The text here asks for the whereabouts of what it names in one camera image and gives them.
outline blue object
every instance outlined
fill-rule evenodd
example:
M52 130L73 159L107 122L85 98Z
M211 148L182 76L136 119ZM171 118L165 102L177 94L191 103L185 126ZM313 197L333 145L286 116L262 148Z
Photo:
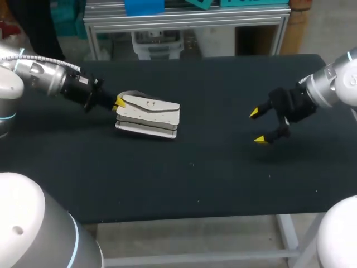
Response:
M186 2L207 10L211 6L213 0L186 0Z
M124 0L128 16L153 15L165 12L165 0Z
M253 6L257 4L287 4L289 0L220 0L221 7Z

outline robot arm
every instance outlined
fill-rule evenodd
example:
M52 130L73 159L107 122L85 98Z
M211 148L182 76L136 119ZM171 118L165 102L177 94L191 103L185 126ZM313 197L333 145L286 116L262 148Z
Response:
M96 105L110 111L123 105L102 85L103 80L84 74L75 65L30 55L24 49L0 43L0 137L11 128L24 87L48 96L62 95L81 104L86 112Z
M272 144L281 137L289 137L290 123L297 123L314 114L318 107L331 108L339 100L351 107L357 119L357 47L301 79L295 88L277 88L268 97L269 100L258 105L250 117L256 119L274 109L279 126L256 138L257 143Z

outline metal table frame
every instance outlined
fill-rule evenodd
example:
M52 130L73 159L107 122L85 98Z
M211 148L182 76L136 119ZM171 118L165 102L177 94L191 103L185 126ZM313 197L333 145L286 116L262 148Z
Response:
M162 255L145 257L122 257L104 259L105 267L145 266L158 264L186 264L197 262L241 261L286 258L289 268L304 268L316 253L316 237L324 213L316 216L299 244L290 214L277 215L283 239L283 250L248 252L210 252L202 254Z
M123 0L87 0L84 23L94 60L101 59L97 34L217 26L277 25L270 50L271 55L277 55L280 52L290 11L287 4L212 6L207 11L195 8L167 8L165 13L128 17Z

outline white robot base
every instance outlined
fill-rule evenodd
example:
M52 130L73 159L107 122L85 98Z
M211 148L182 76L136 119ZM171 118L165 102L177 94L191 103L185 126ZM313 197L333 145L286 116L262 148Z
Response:
M0 267L104 268L98 243L38 184L0 173Z

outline table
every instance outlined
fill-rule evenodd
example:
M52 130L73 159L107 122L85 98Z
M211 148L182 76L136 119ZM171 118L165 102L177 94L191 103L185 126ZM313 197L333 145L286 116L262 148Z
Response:
M212 6L204 11L197 8L166 8L165 13L128 17L124 0L87 0L84 23L95 60L100 60L97 34L114 32L179 30L216 26L278 25L270 54L279 54L290 8L287 4L245 7Z
M177 139L121 132L103 109L85 114L63 98L25 91L12 133L0 140L0 172L35 180L82 224L275 214L286 245L107 266L289 257L290 268L303 267L321 214L299 247L287 214L323 213L357 193L357 124L341 105L292 125L291 138L259 146L254 138L277 120L249 114L270 90L322 66L317 55L84 63L108 91L139 89L181 103Z

